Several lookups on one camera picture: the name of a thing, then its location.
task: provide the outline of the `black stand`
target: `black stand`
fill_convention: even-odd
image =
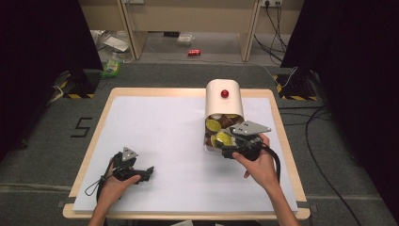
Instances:
[[[279,97],[286,100],[315,101],[316,94],[308,76],[308,74],[297,71],[292,75],[278,74],[276,81]]]
[[[70,73],[61,86],[64,92],[63,97],[73,99],[93,98],[94,91],[100,82],[100,72],[85,72],[82,69],[73,70]]]

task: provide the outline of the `gray carpet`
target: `gray carpet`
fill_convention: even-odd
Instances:
[[[277,73],[278,68],[269,68]],[[124,64],[116,78],[100,82],[93,99],[60,99],[47,107],[27,138],[25,150],[12,151],[0,164],[0,225],[86,225],[65,219],[57,203],[68,197],[106,99],[116,87],[205,88],[215,78],[236,80],[243,89],[272,89],[275,84],[258,66]],[[321,101],[286,101],[279,107],[319,106]],[[311,205],[311,221],[303,225],[355,225],[349,211],[316,168],[305,139],[305,124],[315,109],[281,109],[280,114],[296,166]],[[320,168],[347,200],[362,225],[396,225],[364,169],[351,157],[337,123],[324,110],[309,126],[309,141]],[[85,131],[75,126],[81,122]],[[41,185],[36,188],[22,184]],[[112,220],[111,225],[122,225]],[[273,221],[262,225],[277,225]]]

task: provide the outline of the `black cable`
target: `black cable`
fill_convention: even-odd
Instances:
[[[107,176],[107,174],[108,174],[108,172],[109,172],[109,169],[111,168],[111,165],[112,165],[112,162],[110,161],[109,164],[108,164],[108,167],[106,168],[106,171],[105,171],[104,175],[102,175],[102,176],[100,177],[100,180],[94,182],[93,184],[91,184],[91,186],[88,186],[88,188],[85,189],[85,194],[86,194],[87,196],[92,196],[92,195],[94,194],[94,191],[96,190],[96,188],[97,188],[98,186],[100,186],[100,183],[101,183],[101,182],[105,182],[106,179],[108,179],[108,177],[111,176],[111,175]],[[93,188],[93,190],[92,190],[90,193],[88,193],[88,190],[89,190],[92,186],[94,186],[94,185],[96,185],[96,186]]]
[[[97,51],[100,51],[100,50],[104,49],[105,47],[106,47],[106,45],[104,45],[104,46],[101,47],[101,48],[98,48]]]
[[[99,85],[97,86],[97,89],[99,89],[99,90],[104,89],[106,87],[106,85],[108,85],[108,80],[111,79],[111,78],[112,77],[100,76],[100,82],[104,81],[104,83],[101,86],[100,86],[100,83],[99,83]]]
[[[275,160],[276,162],[276,174],[277,174],[277,180],[279,181],[280,175],[281,175],[281,163],[279,161],[279,155],[276,154],[275,151],[273,151],[267,144],[263,143],[265,147],[263,149],[269,153]]]
[[[269,46],[267,46],[267,45],[261,43],[261,42],[258,40],[258,38],[256,37],[256,35],[253,35],[253,37],[254,37],[255,40],[259,43],[259,45],[261,45],[262,48],[265,48],[265,49],[267,49],[268,51],[271,51],[271,50],[272,50],[272,51],[279,52],[279,53],[285,53],[285,51],[282,51],[282,50],[270,49]]]
[[[289,110],[289,109],[316,109],[316,108],[320,108],[320,107],[324,107],[324,105],[320,105],[320,106],[282,106],[279,107],[279,110]]]
[[[273,40],[272,40],[270,49],[273,49],[274,41],[275,41],[275,39],[277,38],[277,39],[279,40],[280,44],[281,44],[281,47],[282,47],[283,51],[285,52],[285,47],[286,47],[287,45],[286,45],[286,44],[284,43],[284,41],[282,40],[281,34],[280,34],[280,32],[279,32],[279,24],[280,24],[281,14],[282,14],[282,11],[281,11],[281,4],[280,4],[280,3],[277,3],[277,6],[278,6],[278,7],[277,7],[277,13],[278,13],[278,16],[277,16],[277,19],[278,19],[277,26],[275,26],[275,24],[274,24],[274,22],[273,22],[273,20],[272,20],[272,18],[271,18],[271,16],[270,16],[270,14],[269,14],[269,11],[268,11],[269,4],[270,4],[270,3],[269,3],[268,1],[266,1],[266,14],[267,14],[267,17],[269,18],[270,23],[272,24],[273,29],[274,29],[274,31],[275,31],[275,36],[274,36],[274,38],[273,38]],[[272,58],[271,56],[270,56],[270,59],[271,59],[271,61],[272,61],[273,63],[279,65],[278,63],[276,63],[276,62],[273,60],[273,58]]]
[[[326,119],[326,118],[321,118],[321,117],[320,117],[320,116],[326,115],[326,114],[327,114],[327,112],[321,113],[321,114],[319,114],[318,116],[315,116],[315,118],[316,118],[316,119],[319,119],[319,120],[324,120],[324,121],[333,121],[332,119]],[[298,113],[288,113],[288,112],[282,112],[282,113],[280,113],[280,115],[295,115],[295,116],[311,117],[311,115],[298,114]]]
[[[285,48],[287,47],[287,45],[284,43],[284,40],[281,37],[281,32],[279,31],[279,24],[280,24],[281,15],[282,15],[281,3],[277,2],[276,5],[277,5],[277,15],[278,15],[277,16],[277,30],[278,30],[278,34],[279,34],[279,41],[281,44],[281,48],[285,51]]]
[[[324,120],[324,121],[333,121],[332,119],[325,119],[325,118],[321,118],[321,117],[320,117],[320,116],[322,116],[322,115],[324,115],[324,114],[327,114],[327,112],[321,113],[321,114],[319,114],[318,116],[315,116],[314,118],[315,118],[315,119],[319,119],[319,120]],[[297,115],[297,116],[310,117],[310,115],[296,114],[296,113],[280,113],[280,115]],[[284,123],[283,125],[304,125],[304,124],[306,124],[306,123],[307,123],[307,122],[304,121],[304,122],[290,123],[290,124]]]
[[[272,50],[268,47],[268,46],[265,46],[264,44],[262,44],[257,38],[256,38],[256,36],[254,36],[255,37],[255,40],[259,43],[259,45],[261,46],[261,48],[267,53],[267,54],[269,54],[270,55],[270,57],[274,57],[274,58],[276,58],[277,60],[279,60],[279,61],[282,61],[282,59],[280,58],[280,57],[278,57],[277,55],[275,55],[273,52],[272,52]]]
[[[359,226],[361,226],[360,221],[358,219],[358,217],[355,215],[355,213],[353,212],[352,208],[348,205],[348,203],[346,202],[346,200],[343,199],[343,196],[338,192],[338,190],[332,185],[332,183],[329,181],[329,179],[326,177],[326,175],[323,173],[322,169],[320,168],[316,158],[314,157],[313,154],[313,150],[311,149],[311,144],[309,142],[309,124],[310,122],[314,119],[314,116],[317,114],[317,112],[319,112],[320,110],[322,110],[324,108],[324,106],[320,107],[319,109],[315,110],[313,112],[313,114],[311,115],[311,118],[308,120],[308,122],[306,123],[306,129],[305,129],[305,138],[306,138],[306,144],[308,146],[309,152],[311,154],[311,158],[316,166],[316,168],[319,170],[320,174],[323,176],[323,178],[325,179],[325,181],[328,183],[328,185],[332,188],[332,190],[334,190],[335,194],[337,194],[337,196],[340,198],[340,200],[343,202],[343,204],[345,205],[345,207],[349,210],[349,212],[351,213],[352,217],[355,219],[355,221],[357,222],[357,224]]]

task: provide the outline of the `cylindrical container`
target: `cylindrical container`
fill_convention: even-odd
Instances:
[[[195,50],[189,50],[188,51],[188,56],[200,56],[200,49],[195,49]]]
[[[217,143],[232,145],[226,128],[244,121],[240,86],[234,80],[215,79],[206,86],[205,136],[206,150],[221,153]]]

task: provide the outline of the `electrical outlet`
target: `electrical outlet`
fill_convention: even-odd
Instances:
[[[261,1],[261,6],[262,7],[266,7],[266,1],[267,0],[262,0]],[[281,5],[282,5],[282,0],[268,0],[268,1],[269,1],[269,7],[270,8],[276,8],[278,6],[281,7]]]

